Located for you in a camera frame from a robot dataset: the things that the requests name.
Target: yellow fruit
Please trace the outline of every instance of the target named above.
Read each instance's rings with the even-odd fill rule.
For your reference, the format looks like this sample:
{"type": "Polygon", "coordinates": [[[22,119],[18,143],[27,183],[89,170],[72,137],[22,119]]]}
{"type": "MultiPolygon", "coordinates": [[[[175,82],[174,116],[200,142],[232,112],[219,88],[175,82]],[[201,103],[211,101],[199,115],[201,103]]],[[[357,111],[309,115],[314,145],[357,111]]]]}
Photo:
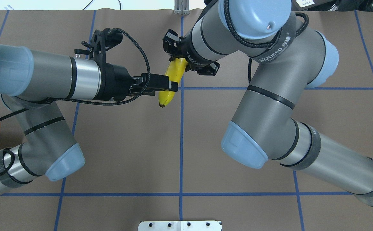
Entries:
{"type": "MultiPolygon", "coordinates": [[[[180,83],[182,75],[185,72],[186,65],[188,62],[184,58],[175,58],[169,63],[168,69],[165,72],[166,76],[169,76],[170,81],[180,83]]],[[[158,92],[159,106],[165,107],[175,96],[173,91],[160,91],[158,92]]]]}

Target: blue joint cap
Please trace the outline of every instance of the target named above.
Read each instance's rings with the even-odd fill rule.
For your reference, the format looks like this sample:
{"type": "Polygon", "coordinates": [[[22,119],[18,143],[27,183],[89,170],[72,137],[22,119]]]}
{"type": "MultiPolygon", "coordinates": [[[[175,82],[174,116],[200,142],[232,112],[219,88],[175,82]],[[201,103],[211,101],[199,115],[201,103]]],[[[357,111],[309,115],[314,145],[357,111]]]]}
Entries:
{"type": "Polygon", "coordinates": [[[0,45],[0,94],[21,95],[33,72],[34,57],[30,49],[0,45]]]}
{"type": "Polygon", "coordinates": [[[221,146],[234,160],[251,168],[261,168],[268,160],[263,149],[236,123],[230,121],[221,146]]]}
{"type": "MultiPolygon", "coordinates": [[[[219,0],[218,12],[222,24],[228,29],[224,0],[219,0]]],[[[229,13],[233,27],[244,39],[255,40],[276,33],[289,18],[292,2],[289,0],[229,0],[229,13]]]]}
{"type": "Polygon", "coordinates": [[[76,143],[51,165],[45,175],[50,181],[61,180],[82,168],[84,164],[84,154],[81,151],[80,145],[76,143]]]}
{"type": "Polygon", "coordinates": [[[326,82],[329,76],[333,75],[337,65],[339,64],[339,52],[336,47],[331,44],[321,32],[318,32],[322,36],[325,43],[325,60],[323,61],[322,69],[316,78],[306,85],[306,89],[318,87],[326,82]]]}

